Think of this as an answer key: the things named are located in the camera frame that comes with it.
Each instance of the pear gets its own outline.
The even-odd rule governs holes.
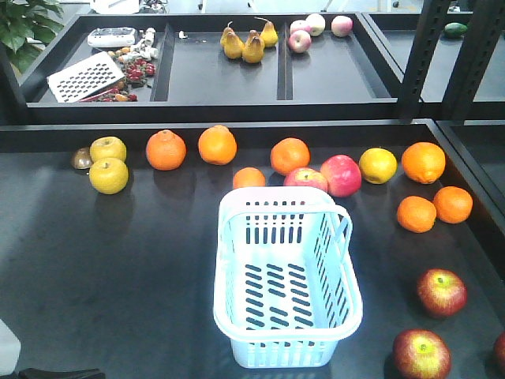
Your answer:
[[[224,54],[229,59],[238,59],[242,56],[242,51],[244,50],[244,43],[241,41],[240,37],[234,32],[229,32],[226,35],[224,42]]]
[[[254,29],[249,31],[249,35],[247,37],[247,40],[245,41],[245,44],[247,44],[247,42],[251,43],[251,41],[253,40],[253,37],[258,37],[260,39],[261,46],[264,49],[265,48],[265,41],[263,41],[263,39],[261,38],[260,33]]]
[[[279,41],[279,36],[275,31],[274,23],[267,20],[266,18],[254,17],[258,20],[265,21],[263,30],[261,31],[260,37],[265,42],[265,47],[273,47]]]
[[[221,34],[221,40],[219,41],[221,43],[221,46],[224,47],[224,44],[226,43],[226,36],[228,35],[229,32],[234,32],[234,30],[230,27],[231,23],[233,21],[230,21],[228,25],[223,29],[223,33]]]
[[[247,63],[261,62],[264,56],[264,42],[259,36],[254,36],[249,42],[244,45],[242,51],[242,59]]]

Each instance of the shelf post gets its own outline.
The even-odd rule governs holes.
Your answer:
[[[445,26],[445,18],[450,4],[451,0],[424,1],[398,94],[396,103],[398,118],[412,119],[417,117],[419,113],[421,91],[425,84],[436,43]]]
[[[6,47],[0,43],[0,125],[27,124],[28,108],[16,75],[10,65]]]
[[[443,119],[466,119],[504,27],[505,0],[479,0],[443,94]]]

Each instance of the green plant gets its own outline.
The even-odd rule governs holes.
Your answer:
[[[9,60],[24,72],[41,49],[27,41],[47,45],[63,25],[51,16],[62,16],[59,0],[0,0],[0,42],[6,45]]]

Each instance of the white container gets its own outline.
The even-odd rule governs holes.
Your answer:
[[[249,187],[219,206],[214,319],[246,368],[325,365],[361,323],[347,211],[312,187]]]
[[[14,371],[20,351],[19,339],[0,320],[0,375],[9,375]]]

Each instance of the black tray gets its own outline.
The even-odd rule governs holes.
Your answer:
[[[390,118],[399,70],[359,13],[345,13],[353,33],[313,38],[309,52],[292,53],[286,31],[303,15],[264,15],[274,22],[279,43],[263,61],[231,61],[219,46],[229,21],[242,39],[264,22],[251,15],[131,15],[75,17],[21,80],[32,123],[207,122],[273,119]],[[45,78],[97,52],[87,34],[98,27],[130,26],[157,31],[161,55],[152,90],[139,90],[139,103],[57,103]],[[183,31],[187,38],[179,38]]]
[[[399,378],[392,342],[404,328],[439,333],[453,354],[449,378],[497,377],[492,344],[505,321],[503,216],[434,122],[265,122],[228,126],[239,145],[235,160],[218,167],[196,150],[201,124],[26,126],[0,129],[0,317],[19,337],[17,369],[84,370],[110,379]],[[144,146],[170,127],[188,146],[176,171],[154,171]],[[72,151],[113,134],[126,143],[131,171],[114,196],[91,188],[69,165]],[[360,328],[337,346],[329,365],[305,370],[246,370],[233,360],[229,340],[212,318],[217,211],[234,172],[262,169],[269,186],[282,177],[269,167],[271,146],[304,139],[311,165],[329,156],[358,160],[371,146],[399,159],[415,141],[433,141],[447,153],[447,169],[432,185],[398,170],[387,184],[363,183],[336,199],[350,213],[350,252],[364,301]],[[446,185],[463,186],[475,206],[465,223],[436,222],[417,235],[395,220],[405,196],[432,198]],[[445,321],[425,315],[416,295],[427,268],[455,270],[469,302]]]
[[[418,13],[363,13],[370,27],[383,41],[384,46],[391,52],[393,59],[402,72],[416,34]],[[460,22],[467,24],[472,16],[471,12],[448,13],[446,22]],[[439,38],[435,54],[426,77],[421,98],[425,102],[423,115],[433,117],[438,111],[438,104],[442,101],[449,78],[458,57],[462,39]],[[481,86],[475,95],[469,118],[500,118],[505,110],[505,76],[503,75],[503,61],[505,60],[505,39],[499,38],[496,49],[491,57],[488,68],[482,78]]]
[[[438,122],[454,148],[505,215],[505,122]]]

